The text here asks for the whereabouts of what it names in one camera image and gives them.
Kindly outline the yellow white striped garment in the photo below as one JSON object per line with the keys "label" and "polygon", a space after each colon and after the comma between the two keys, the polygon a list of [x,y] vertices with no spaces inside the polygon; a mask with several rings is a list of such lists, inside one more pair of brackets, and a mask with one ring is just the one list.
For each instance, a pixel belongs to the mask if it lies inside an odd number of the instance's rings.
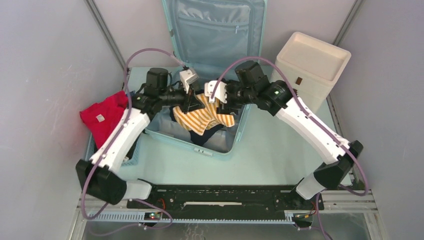
{"label": "yellow white striped garment", "polygon": [[233,127],[236,124],[235,118],[231,114],[218,114],[219,100],[209,102],[209,98],[204,93],[197,94],[196,98],[200,100],[205,108],[183,113],[179,106],[172,109],[171,113],[175,121],[185,130],[193,131],[202,136],[206,130],[213,127],[223,125],[225,127]]}

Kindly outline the light blue ribbed suitcase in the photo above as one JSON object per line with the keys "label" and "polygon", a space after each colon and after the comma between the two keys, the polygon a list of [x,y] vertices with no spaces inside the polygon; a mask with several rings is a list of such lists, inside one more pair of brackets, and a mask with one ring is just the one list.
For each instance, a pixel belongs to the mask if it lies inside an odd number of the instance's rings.
{"label": "light blue ribbed suitcase", "polygon": [[[221,74],[234,80],[230,64],[243,57],[259,56],[267,12],[265,0],[165,0],[162,3],[175,55],[199,75],[198,83]],[[217,130],[196,145],[190,133],[171,119],[165,107],[146,128],[152,138],[218,160],[228,160],[241,140],[251,106],[243,106],[235,125]]]}

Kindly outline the red garment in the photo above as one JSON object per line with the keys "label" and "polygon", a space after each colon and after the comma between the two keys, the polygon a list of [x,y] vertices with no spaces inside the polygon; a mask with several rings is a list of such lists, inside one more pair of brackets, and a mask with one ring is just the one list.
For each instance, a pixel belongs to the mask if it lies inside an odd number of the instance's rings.
{"label": "red garment", "polygon": [[79,112],[80,118],[90,130],[97,148],[100,148],[120,122],[128,105],[128,97],[121,90],[102,102],[92,104]]}

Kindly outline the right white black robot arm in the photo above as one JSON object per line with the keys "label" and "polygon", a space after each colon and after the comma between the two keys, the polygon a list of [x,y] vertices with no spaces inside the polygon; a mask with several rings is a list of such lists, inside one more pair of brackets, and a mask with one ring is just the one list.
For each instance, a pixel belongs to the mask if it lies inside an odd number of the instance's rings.
{"label": "right white black robot arm", "polygon": [[339,187],[357,164],[364,149],[362,143],[335,133],[308,109],[287,81],[270,81],[252,58],[243,58],[232,66],[238,80],[227,80],[221,74],[212,92],[215,98],[224,97],[220,109],[229,113],[244,105],[256,105],[293,128],[322,158],[323,163],[292,190],[291,204],[304,209],[317,194]]}

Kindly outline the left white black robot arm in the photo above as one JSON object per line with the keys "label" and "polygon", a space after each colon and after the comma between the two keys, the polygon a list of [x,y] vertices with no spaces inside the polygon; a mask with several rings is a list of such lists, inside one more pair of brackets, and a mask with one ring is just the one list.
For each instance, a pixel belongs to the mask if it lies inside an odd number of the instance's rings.
{"label": "left white black robot arm", "polygon": [[137,143],[143,130],[164,107],[178,106],[184,113],[204,108],[196,98],[193,84],[199,76],[191,67],[183,67],[179,81],[170,83],[167,69],[153,67],[146,81],[130,96],[127,108],[115,129],[88,161],[79,160],[76,172],[82,194],[93,196],[108,204],[138,199],[145,208],[153,208],[158,194],[143,180],[125,181],[117,176],[124,158]]}

